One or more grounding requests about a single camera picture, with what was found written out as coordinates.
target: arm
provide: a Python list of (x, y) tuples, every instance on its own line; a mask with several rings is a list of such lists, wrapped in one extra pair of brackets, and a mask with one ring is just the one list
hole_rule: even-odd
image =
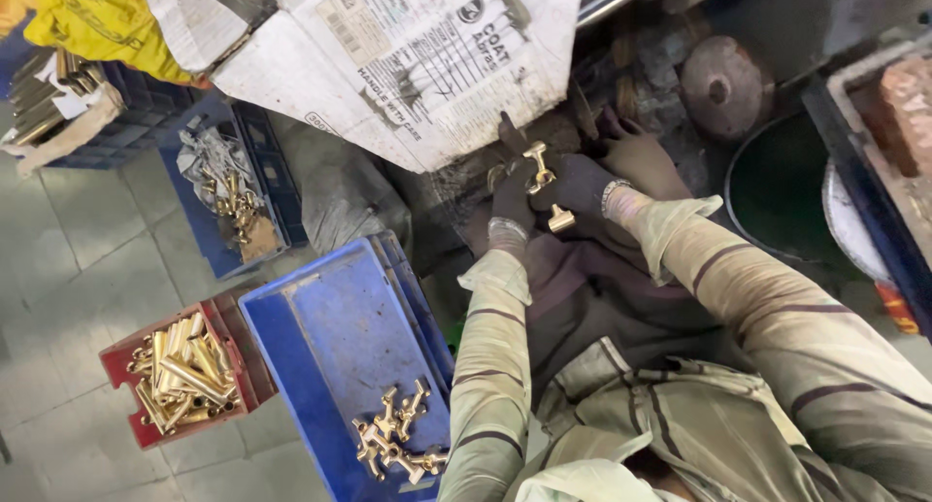
[(472, 290), (450, 394), (450, 459), (438, 500), (499, 501), (525, 464), (530, 363), (520, 259), (534, 216), (524, 193), (529, 165), (502, 182), (492, 205), (489, 251), (460, 284)]
[(640, 241), (655, 277), (662, 264), (733, 329), (814, 451), (896, 495), (932, 494), (932, 385), (901, 354), (818, 285), (699, 216), (720, 201), (609, 192), (606, 218)]

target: worker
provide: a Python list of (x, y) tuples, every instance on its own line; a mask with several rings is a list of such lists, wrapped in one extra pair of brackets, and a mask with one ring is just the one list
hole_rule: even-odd
[[(720, 198), (676, 199), (685, 188), (648, 134), (617, 118), (613, 127), (619, 139), (605, 159), (554, 159), (556, 180), (534, 197), (530, 162), (495, 187), (487, 248), (460, 277), (472, 300), (438, 500), (932, 500), (932, 385), (818, 285), (707, 219)], [(642, 258), (593, 241), (563, 244), (598, 244), (600, 258), (588, 264), (597, 269), (579, 269), (586, 264), (574, 259), (584, 257), (573, 254), (558, 263), (540, 256), (535, 243), (561, 243), (534, 233), (534, 210), (551, 203), (580, 224), (605, 220), (614, 247), (630, 235)], [(655, 294), (622, 288), (636, 278), (620, 268), (638, 263)], [(551, 266), (543, 294), (529, 285), (538, 265)], [(706, 357), (670, 349), (662, 330), (644, 331), (650, 321), (637, 303), (617, 308), (627, 320), (595, 315), (617, 320), (600, 327), (554, 334), (526, 322), (535, 307), (546, 319), (569, 301), (577, 324), (598, 324), (586, 318), (603, 302), (573, 294), (589, 285), (587, 272), (612, 270), (626, 271), (624, 282), (597, 292), (600, 300), (634, 293), (656, 301), (654, 313), (664, 300), (685, 312), (691, 306), (675, 293), (691, 293), (739, 349)], [(581, 282), (554, 290), (564, 277)], [(573, 341), (581, 330), (586, 344)], [(686, 339), (708, 331), (686, 329)], [(550, 344), (543, 356), (540, 344)], [(574, 354), (547, 371), (564, 346)], [(550, 441), (527, 457), (531, 413)]]

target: logo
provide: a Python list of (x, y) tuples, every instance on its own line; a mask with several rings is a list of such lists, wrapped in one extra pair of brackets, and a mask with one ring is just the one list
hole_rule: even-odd
[(460, 16), (460, 19), (464, 23), (475, 23), (482, 18), (482, 13), (485, 11), (485, 4), (482, 0), (472, 0), (466, 5), (460, 7), (460, 10), (457, 14)]

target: red plastic crate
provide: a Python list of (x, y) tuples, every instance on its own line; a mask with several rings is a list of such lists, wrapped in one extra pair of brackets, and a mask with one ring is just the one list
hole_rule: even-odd
[[(128, 420), (136, 442), (144, 451), (223, 424), (227, 420), (240, 418), (254, 411), (278, 393), (266, 363), (262, 359), (262, 353), (258, 351), (252, 340), (246, 321), (236, 305), (237, 298), (249, 290), (249, 288), (233, 289), (211, 299), (200, 301), (100, 351), (100, 364), (106, 370), (114, 389), (120, 389), (123, 383), (130, 385), (133, 398), (139, 406), (139, 412), (130, 415)], [(144, 376), (130, 373), (126, 371), (126, 367), (133, 361), (133, 351), (138, 347), (143, 347), (143, 338), (146, 335), (159, 329), (167, 329), (171, 324), (183, 318), (190, 318), (197, 312), (204, 316), (204, 326), (209, 332), (227, 347), (233, 368), (233, 382), (236, 384), (242, 402), (231, 412), (220, 413), (214, 419), (196, 424), (179, 425), (174, 434), (162, 435), (155, 424), (143, 425), (142, 417), (148, 415), (148, 412), (143, 402), (139, 400), (135, 388)]]

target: dark glove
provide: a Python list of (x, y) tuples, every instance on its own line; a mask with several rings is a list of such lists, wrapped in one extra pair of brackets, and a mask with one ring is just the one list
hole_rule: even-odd
[(528, 201), (528, 181), (537, 173), (537, 164), (522, 160), (510, 176), (495, 186), (492, 195), (492, 217), (507, 218), (519, 224), (529, 234), (534, 228), (534, 212)]
[(608, 154), (599, 164), (631, 182), (640, 192), (659, 201), (693, 198), (677, 166), (650, 133), (634, 121), (615, 117), (607, 106), (597, 121), (602, 146)]
[(556, 174), (556, 180), (531, 198), (531, 205), (539, 211), (556, 203), (570, 211), (601, 217), (605, 187), (620, 178), (582, 154), (566, 154), (555, 163), (548, 162), (547, 167)]

